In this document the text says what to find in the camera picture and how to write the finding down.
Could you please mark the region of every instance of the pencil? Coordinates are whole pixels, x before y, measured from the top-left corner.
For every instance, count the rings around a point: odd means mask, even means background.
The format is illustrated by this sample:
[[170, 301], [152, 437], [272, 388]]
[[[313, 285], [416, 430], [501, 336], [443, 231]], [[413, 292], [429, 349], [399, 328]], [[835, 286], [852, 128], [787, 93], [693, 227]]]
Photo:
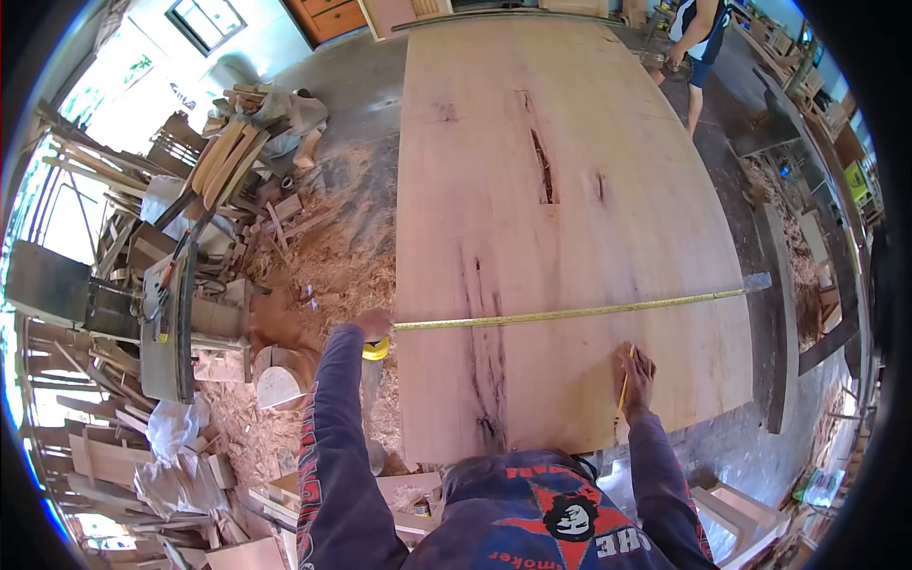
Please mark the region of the pencil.
[[[633, 357], [636, 347], [630, 344], [630, 357]], [[624, 373], [624, 384], [621, 385], [621, 397], [617, 401], [617, 413], [615, 414], [615, 445], [617, 445], [617, 424], [621, 421], [621, 411], [624, 408], [624, 397], [627, 395], [627, 373]]]

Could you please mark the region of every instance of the person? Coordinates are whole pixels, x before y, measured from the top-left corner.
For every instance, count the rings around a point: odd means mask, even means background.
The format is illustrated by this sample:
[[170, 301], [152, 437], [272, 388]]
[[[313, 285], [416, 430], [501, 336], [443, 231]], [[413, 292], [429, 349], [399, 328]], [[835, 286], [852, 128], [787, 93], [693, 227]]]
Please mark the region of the person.
[[[656, 365], [638, 349], [631, 357], [629, 344], [618, 355], [629, 377], [623, 413], [642, 527], [571, 456], [516, 451], [454, 465], [443, 482], [440, 526], [409, 553], [370, 472], [358, 400], [364, 343], [388, 335], [392, 322], [380, 309], [362, 313], [333, 330], [320, 358], [298, 458], [298, 570], [716, 567], [687, 482], [649, 411]], [[615, 378], [616, 397], [621, 382]]]
[[691, 73], [688, 80], [687, 132], [693, 139], [697, 120], [703, 111], [703, 83], [716, 61], [728, 24], [726, 0], [683, 0], [668, 36], [674, 44], [665, 56], [662, 69], [652, 68], [649, 75], [661, 85], [669, 70], [676, 70], [686, 55]]

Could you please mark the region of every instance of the long sleeve shirt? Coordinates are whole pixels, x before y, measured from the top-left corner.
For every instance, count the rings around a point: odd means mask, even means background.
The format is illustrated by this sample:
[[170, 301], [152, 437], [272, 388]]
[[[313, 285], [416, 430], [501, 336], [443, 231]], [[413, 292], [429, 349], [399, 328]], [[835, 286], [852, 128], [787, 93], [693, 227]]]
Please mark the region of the long sleeve shirt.
[[371, 474], [358, 384], [364, 337], [333, 331], [307, 396], [298, 458], [299, 570], [328, 568], [714, 568], [706, 536], [658, 416], [630, 431], [642, 527], [558, 450], [456, 464], [440, 526], [412, 553]]

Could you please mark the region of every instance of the red star graphic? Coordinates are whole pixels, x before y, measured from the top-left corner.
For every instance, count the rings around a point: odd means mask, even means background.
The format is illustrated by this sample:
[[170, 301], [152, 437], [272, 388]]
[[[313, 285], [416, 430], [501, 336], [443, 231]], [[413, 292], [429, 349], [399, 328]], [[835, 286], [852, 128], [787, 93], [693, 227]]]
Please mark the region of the red star graphic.
[[[554, 498], [561, 493], [548, 491], [532, 482], [529, 482], [529, 486], [532, 487], [532, 490], [535, 492], [535, 498], [538, 500], [539, 509], [542, 511], [542, 518], [532, 520], [503, 519], [497, 521], [496, 524], [518, 526], [530, 533], [552, 536], [544, 526], [544, 514], [554, 507]], [[591, 485], [584, 483], [576, 492], [596, 504], [597, 515], [596, 518], [591, 521], [591, 524], [595, 527], [596, 531], [596, 533], [593, 534], [593, 537], [609, 533], [621, 526], [632, 524], [630, 519], [626, 518], [626, 516], [621, 514], [617, 509], [607, 509], [598, 506], [599, 501], [601, 500], [601, 493]], [[586, 549], [588, 549], [592, 539], [589, 539], [584, 543], [571, 543], [555, 538], [554, 542], [557, 543], [557, 550], [560, 551], [561, 556], [564, 558], [564, 568], [567, 570], [578, 570], [580, 563], [583, 562], [583, 556], [586, 555]]]

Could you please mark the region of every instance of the shorts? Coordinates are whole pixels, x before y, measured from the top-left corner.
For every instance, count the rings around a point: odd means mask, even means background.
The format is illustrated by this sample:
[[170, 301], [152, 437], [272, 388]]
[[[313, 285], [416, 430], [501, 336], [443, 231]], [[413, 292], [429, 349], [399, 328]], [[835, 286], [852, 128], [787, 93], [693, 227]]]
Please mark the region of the shorts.
[[703, 88], [703, 84], [706, 83], [706, 76], [710, 74], [710, 67], [712, 67], [712, 64], [706, 63], [701, 59], [696, 59], [690, 54], [688, 54], [688, 59], [690, 60], [690, 68], [693, 70], [690, 72], [688, 83], [695, 88]]

